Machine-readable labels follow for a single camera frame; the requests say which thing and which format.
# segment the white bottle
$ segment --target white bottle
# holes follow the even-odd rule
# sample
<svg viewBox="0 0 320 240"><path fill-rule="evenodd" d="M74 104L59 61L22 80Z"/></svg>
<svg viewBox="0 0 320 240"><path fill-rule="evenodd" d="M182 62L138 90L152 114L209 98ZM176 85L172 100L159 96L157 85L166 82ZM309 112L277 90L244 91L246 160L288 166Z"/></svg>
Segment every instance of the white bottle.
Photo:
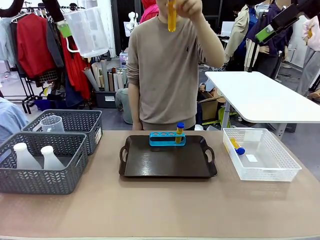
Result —
<svg viewBox="0 0 320 240"><path fill-rule="evenodd" d="M27 144L24 142L17 143L13 146L16 153L16 168L23 170L40 170L41 165L38 161L30 154L27 148Z"/></svg>
<svg viewBox="0 0 320 240"><path fill-rule="evenodd" d="M44 169L45 170L62 170L65 166L54 154L54 148L52 146L45 146L41 148L41 153L44 156Z"/></svg>

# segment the black tray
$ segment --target black tray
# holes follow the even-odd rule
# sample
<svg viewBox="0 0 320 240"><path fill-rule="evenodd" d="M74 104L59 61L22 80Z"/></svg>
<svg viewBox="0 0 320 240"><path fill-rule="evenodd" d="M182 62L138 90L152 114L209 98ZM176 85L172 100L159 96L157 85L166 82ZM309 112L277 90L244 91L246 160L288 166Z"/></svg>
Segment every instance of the black tray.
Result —
<svg viewBox="0 0 320 240"><path fill-rule="evenodd" d="M202 136L186 136L185 146L157 147L150 146L148 135L132 135L120 150L119 174L127 178L208 179L217 175L214 161L214 151Z"/></svg>

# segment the cardboard box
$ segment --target cardboard box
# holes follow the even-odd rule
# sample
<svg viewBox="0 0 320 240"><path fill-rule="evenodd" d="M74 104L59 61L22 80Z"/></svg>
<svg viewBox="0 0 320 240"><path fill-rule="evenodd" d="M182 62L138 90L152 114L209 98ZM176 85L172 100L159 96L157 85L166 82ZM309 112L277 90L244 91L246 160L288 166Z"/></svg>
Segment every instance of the cardboard box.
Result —
<svg viewBox="0 0 320 240"><path fill-rule="evenodd" d="M218 120L217 110L218 110L218 101L220 97L213 97L209 92L201 92L201 97L204 100L198 101L201 104L202 108L202 121L207 122L208 120Z"/></svg>

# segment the blue cap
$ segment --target blue cap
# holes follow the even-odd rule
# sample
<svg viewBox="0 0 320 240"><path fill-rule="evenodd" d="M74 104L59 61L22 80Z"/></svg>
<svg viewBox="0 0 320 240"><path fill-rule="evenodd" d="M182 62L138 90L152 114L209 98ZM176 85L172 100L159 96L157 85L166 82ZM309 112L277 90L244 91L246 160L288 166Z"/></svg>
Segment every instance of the blue cap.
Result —
<svg viewBox="0 0 320 240"><path fill-rule="evenodd" d="M179 122L179 123L177 124L177 128L178 128L178 129L184 129L184 128L185 128L185 124L184 124L183 122Z"/></svg>
<svg viewBox="0 0 320 240"><path fill-rule="evenodd" d="M245 154L246 150L243 147L239 147L237 150L235 150L237 154L243 155Z"/></svg>

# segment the gray plastic basket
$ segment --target gray plastic basket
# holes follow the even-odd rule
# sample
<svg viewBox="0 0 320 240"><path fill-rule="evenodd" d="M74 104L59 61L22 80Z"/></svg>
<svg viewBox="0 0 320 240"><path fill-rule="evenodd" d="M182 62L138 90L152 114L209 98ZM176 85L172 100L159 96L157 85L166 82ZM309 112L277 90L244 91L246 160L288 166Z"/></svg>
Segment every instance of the gray plastic basket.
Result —
<svg viewBox="0 0 320 240"><path fill-rule="evenodd" d="M10 194L72 193L82 176L88 154L83 133L20 132L0 146L0 192ZM26 143L28 151L44 166L41 148L52 146L54 154L65 166L63 170L17 169L14 145Z"/></svg>
<svg viewBox="0 0 320 240"><path fill-rule="evenodd" d="M51 115L62 118L65 132L84 133L87 135L86 148L92 155L103 134L102 112L99 110L55 110L43 111L34 121L22 129L24 132L42 132L40 121Z"/></svg>

